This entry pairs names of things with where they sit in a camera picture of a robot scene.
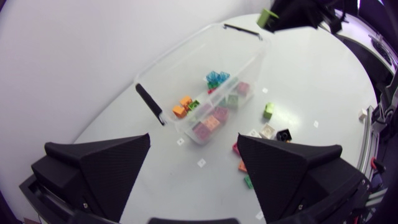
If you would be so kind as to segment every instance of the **round table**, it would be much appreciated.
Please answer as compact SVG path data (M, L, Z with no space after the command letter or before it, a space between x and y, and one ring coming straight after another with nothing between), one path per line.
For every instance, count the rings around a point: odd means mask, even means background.
M121 223L146 223L150 217L209 220L235 217L264 223L253 189L238 170L233 151L238 133L260 131L266 103L275 104L269 124L288 128L292 142L313 146L340 144L342 158L356 166L364 124L358 113L376 106L371 82L354 54L325 30L309 27L271 34L260 29L258 14L224 23L260 33L271 48L254 96L216 136L199 146L172 124L161 126L134 85L118 96L75 143L150 134L151 148L127 201ZM200 160L206 163L201 167Z

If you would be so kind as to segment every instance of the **plastic bin handle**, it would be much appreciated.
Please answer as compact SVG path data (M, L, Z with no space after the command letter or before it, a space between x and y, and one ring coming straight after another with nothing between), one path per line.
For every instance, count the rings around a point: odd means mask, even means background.
M234 29L236 29L238 31L247 32L248 34L256 35L256 36L258 36L259 40L262 40L261 35L259 33L257 33L257 32L254 32L254 31L251 31L251 30L247 30L247 29L243 29L243 28L240 28L240 27L237 27L237 26L232 26L232 25L229 25L229 24L224 24L224 29L226 29L228 27L229 28L234 28Z
M145 101L149 109L153 112L153 114L156 116L156 118L159 120L159 122L164 126L166 123L162 120L160 117L160 114L162 113L162 109L159 107L159 105L152 99L150 94L142 87L141 84L136 85L136 91L138 94L141 96L141 98Z

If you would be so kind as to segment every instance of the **black cable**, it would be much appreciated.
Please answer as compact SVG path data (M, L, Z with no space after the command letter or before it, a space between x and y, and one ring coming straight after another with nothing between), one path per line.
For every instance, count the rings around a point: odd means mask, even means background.
M390 108L390 109L388 109L388 110L384 113L384 117L385 117L385 120L386 120L386 121L387 121L387 117L388 117L388 115L389 115L390 112L394 113L394 110L393 110L392 108ZM387 122L379 121L379 120L377 120L377 119L375 119L374 121L377 122L377 123L379 123L379 124L387 124Z
M40 222L40 224L42 224L42 220L40 219L40 215L39 214L37 214L37 218L39 218L39 222Z
M342 0L342 2L343 2L343 15L341 15L340 22L343 22L345 17L346 17L346 1L347 0Z
M384 112L384 116L387 116L386 114L388 114L390 111L392 111L392 113L394 113L394 109L390 108L386 112Z

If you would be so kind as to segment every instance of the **teal block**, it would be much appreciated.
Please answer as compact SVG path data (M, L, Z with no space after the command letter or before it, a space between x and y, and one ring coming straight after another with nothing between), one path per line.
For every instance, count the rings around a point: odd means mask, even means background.
M274 112L274 104L273 103L267 103L266 104L266 108L265 108L264 113L262 114L262 116L264 118L271 119L271 116L272 116L273 112Z
M208 82L208 83L207 83L207 88L208 88L209 90L211 90L211 89L217 88L219 85L220 85L220 84L219 84L218 82L215 82L215 83L213 83L213 82Z
M193 110L193 109L195 109L197 106L199 106L199 102L198 102L197 100L195 100L194 102L192 102L192 103L190 103L190 104L188 105L188 108L189 108L190 110Z
M226 107L226 99L221 100L218 106Z
M226 105L228 108L237 109L238 101L239 101L239 97L237 95L229 95Z
M244 181L246 182L246 184L248 185L249 189L253 189L253 184L251 183L250 177L249 175L244 177Z

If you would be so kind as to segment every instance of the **white block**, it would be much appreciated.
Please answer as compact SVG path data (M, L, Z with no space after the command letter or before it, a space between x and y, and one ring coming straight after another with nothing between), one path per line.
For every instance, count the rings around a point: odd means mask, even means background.
M361 121L363 121L363 119L365 119L365 117L367 117L367 116L368 116L368 112L367 112L365 109L362 109L362 110L359 112L358 118L359 118Z
M260 136L264 139L271 139L275 133L275 129L271 127L268 123L260 131Z
M261 135L260 135L255 129L251 130L251 131L247 134L247 136L252 136L252 137L256 137L256 138L261 138Z

